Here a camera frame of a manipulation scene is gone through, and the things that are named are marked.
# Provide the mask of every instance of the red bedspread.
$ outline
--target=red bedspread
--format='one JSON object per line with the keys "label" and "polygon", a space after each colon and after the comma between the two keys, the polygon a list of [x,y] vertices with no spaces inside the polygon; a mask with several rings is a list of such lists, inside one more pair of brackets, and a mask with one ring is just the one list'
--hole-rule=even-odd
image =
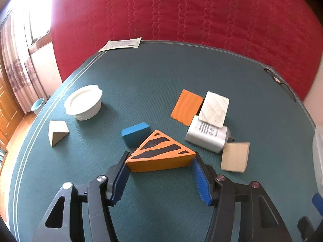
{"label": "red bedspread", "polygon": [[63,81],[108,40],[142,37],[259,60],[301,99],[323,50],[322,26],[304,0],[53,0],[51,36]]}

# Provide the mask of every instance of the wooden block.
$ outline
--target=wooden block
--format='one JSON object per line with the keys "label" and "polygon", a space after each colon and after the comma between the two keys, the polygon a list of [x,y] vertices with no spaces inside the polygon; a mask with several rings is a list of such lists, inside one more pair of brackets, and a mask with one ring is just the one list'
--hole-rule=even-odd
{"label": "wooden block", "polygon": [[132,172],[146,172],[188,166],[196,153],[155,130],[126,160]]}
{"label": "wooden block", "polygon": [[189,126],[203,102],[203,97],[190,91],[183,90],[174,107],[171,117]]}
{"label": "wooden block", "polygon": [[50,121],[48,128],[48,138],[51,146],[57,144],[64,136],[69,133],[66,122],[64,121]]}
{"label": "wooden block", "polygon": [[222,154],[221,170],[243,173],[247,167],[250,143],[227,143]]}
{"label": "wooden block", "polygon": [[122,129],[121,136],[129,148],[138,148],[150,135],[150,126],[146,123],[139,123]]}
{"label": "wooden block", "polygon": [[199,114],[199,119],[221,128],[227,115],[228,106],[228,98],[207,92]]}

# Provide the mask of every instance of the green table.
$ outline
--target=green table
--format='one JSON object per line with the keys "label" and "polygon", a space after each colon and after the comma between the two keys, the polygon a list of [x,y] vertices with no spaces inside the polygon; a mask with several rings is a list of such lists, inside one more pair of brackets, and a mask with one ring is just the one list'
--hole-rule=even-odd
{"label": "green table", "polygon": [[[105,173],[127,150],[121,130],[146,122],[152,130],[198,151],[205,163],[232,181],[259,181],[293,240],[301,241],[298,220],[308,216],[315,228],[321,221],[311,203],[317,192],[314,124],[302,103],[295,103],[265,67],[229,51],[166,41],[143,41],[137,49],[90,57],[47,102],[22,145],[10,187],[12,233],[21,242],[31,241],[62,184],[87,183]],[[101,110],[87,121],[77,121],[65,114],[64,101],[90,84],[103,90]],[[183,89],[201,96],[212,91],[230,99],[224,124],[236,141],[250,142],[243,174],[221,171],[220,155],[185,142],[188,127],[170,118]],[[70,130],[53,148],[48,140],[50,120],[64,120]],[[120,242],[196,242],[204,241],[213,208],[200,199],[186,167],[131,174],[122,200],[110,212]],[[237,204],[232,241],[237,241],[239,213]]]}

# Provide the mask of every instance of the white bowl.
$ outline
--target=white bowl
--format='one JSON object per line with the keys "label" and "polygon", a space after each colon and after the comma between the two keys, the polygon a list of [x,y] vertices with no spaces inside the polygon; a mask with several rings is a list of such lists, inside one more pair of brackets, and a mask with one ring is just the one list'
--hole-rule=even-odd
{"label": "white bowl", "polygon": [[66,113],[75,116],[77,120],[88,120],[100,110],[101,96],[102,90],[98,86],[84,86],[66,99]]}

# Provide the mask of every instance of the wooden door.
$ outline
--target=wooden door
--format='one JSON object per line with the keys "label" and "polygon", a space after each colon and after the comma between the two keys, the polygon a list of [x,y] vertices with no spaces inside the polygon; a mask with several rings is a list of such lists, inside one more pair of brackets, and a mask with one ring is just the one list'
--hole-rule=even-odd
{"label": "wooden door", "polygon": [[10,140],[23,116],[0,79],[0,130]]}
{"label": "wooden door", "polygon": [[10,86],[0,49],[0,144],[2,146],[7,146],[23,117],[24,112]]}

